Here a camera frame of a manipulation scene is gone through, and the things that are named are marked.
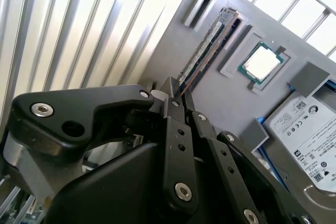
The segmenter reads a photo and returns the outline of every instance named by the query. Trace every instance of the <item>white label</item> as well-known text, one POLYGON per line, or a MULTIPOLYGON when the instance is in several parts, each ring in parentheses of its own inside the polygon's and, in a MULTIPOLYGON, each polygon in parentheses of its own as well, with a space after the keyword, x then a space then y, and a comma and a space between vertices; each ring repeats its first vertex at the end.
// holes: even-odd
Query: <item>white label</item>
POLYGON ((315 186, 336 193, 336 114, 297 94, 270 127, 315 186))

